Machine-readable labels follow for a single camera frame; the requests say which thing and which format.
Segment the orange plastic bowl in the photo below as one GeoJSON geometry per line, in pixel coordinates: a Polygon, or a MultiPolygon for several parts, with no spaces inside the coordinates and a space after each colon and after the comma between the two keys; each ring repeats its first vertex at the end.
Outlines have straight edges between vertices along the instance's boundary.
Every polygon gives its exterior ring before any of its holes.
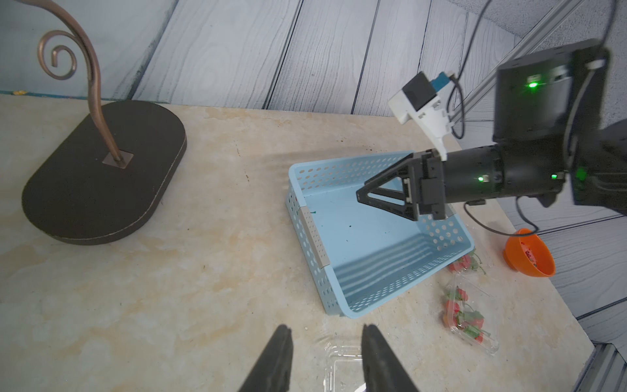
{"type": "Polygon", "coordinates": [[[530,277],[550,278],[556,273],[555,260],[542,239],[529,229],[510,236],[503,251],[509,268],[530,277]]]}

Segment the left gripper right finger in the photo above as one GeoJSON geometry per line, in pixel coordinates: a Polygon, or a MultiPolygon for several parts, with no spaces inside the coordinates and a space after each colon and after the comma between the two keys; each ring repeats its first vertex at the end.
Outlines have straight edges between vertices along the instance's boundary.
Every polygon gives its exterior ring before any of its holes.
{"type": "Polygon", "coordinates": [[[419,391],[376,325],[363,326],[361,350],[367,392],[419,391]]]}

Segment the strawberries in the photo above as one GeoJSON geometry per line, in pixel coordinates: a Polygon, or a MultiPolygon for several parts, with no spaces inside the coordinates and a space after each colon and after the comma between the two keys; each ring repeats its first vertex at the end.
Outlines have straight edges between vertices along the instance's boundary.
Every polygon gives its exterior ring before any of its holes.
{"type": "Polygon", "coordinates": [[[451,289],[443,308],[443,322],[454,332],[478,344],[485,343],[491,337],[491,333],[483,328],[485,317],[471,305],[469,294],[463,288],[455,286],[451,289]]]}

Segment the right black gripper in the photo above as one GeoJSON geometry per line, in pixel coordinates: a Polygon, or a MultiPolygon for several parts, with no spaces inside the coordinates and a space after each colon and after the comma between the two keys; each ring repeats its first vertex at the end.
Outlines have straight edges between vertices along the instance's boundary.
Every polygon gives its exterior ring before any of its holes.
{"type": "Polygon", "coordinates": [[[547,198],[563,189],[563,160],[550,146],[496,144],[449,153],[411,153],[367,180],[357,201],[418,221],[443,218],[445,204],[506,197],[547,198]]]}

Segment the light blue plastic basket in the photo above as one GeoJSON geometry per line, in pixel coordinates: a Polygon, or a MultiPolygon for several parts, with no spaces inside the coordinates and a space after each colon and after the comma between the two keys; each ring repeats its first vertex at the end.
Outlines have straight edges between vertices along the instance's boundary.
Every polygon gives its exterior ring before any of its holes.
{"type": "Polygon", "coordinates": [[[407,152],[296,163],[286,206],[328,315],[359,318],[475,249],[451,207],[418,221],[359,203],[364,182],[407,152]]]}

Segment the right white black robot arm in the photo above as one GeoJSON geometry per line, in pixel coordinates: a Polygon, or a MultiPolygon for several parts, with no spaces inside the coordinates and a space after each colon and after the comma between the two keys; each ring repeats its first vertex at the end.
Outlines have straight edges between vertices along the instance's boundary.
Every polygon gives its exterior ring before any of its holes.
{"type": "Polygon", "coordinates": [[[574,204],[626,211],[626,123],[601,128],[609,52],[590,39],[519,57],[496,72],[492,144],[447,152],[452,130],[435,82],[417,74],[391,100],[433,148],[366,180],[361,204],[417,220],[445,217],[447,204],[530,197],[548,207],[564,186],[574,204]]]}

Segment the right aluminium frame post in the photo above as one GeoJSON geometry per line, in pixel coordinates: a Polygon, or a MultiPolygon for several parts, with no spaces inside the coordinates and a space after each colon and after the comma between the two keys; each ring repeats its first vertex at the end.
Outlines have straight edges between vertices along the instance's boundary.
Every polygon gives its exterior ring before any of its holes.
{"type": "Polygon", "coordinates": [[[540,21],[517,43],[510,53],[505,56],[488,73],[488,76],[464,99],[465,120],[472,121],[471,111],[489,96],[496,87],[496,69],[504,63],[531,54],[547,39],[571,14],[576,11],[583,1],[564,0],[555,5],[540,21]]]}

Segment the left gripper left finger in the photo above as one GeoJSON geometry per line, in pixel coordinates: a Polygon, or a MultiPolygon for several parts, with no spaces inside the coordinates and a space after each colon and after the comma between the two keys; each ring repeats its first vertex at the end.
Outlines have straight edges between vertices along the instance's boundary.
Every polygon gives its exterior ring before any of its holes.
{"type": "Polygon", "coordinates": [[[287,325],[281,324],[274,331],[238,391],[289,391],[293,351],[292,330],[287,325]]]}

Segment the clear clamshell container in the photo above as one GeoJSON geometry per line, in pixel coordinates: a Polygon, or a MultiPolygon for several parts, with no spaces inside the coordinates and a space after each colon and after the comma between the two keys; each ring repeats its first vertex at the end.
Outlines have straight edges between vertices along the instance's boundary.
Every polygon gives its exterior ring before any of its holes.
{"type": "Polygon", "coordinates": [[[495,297],[463,275],[455,275],[443,290],[443,322],[454,334],[490,355],[500,349],[501,319],[495,297]]]}
{"type": "Polygon", "coordinates": [[[367,391],[360,337],[327,335],[316,341],[315,348],[320,391],[367,391]]]}
{"type": "Polygon", "coordinates": [[[454,274],[486,274],[483,261],[480,256],[472,251],[447,266],[447,270],[454,274]]]}

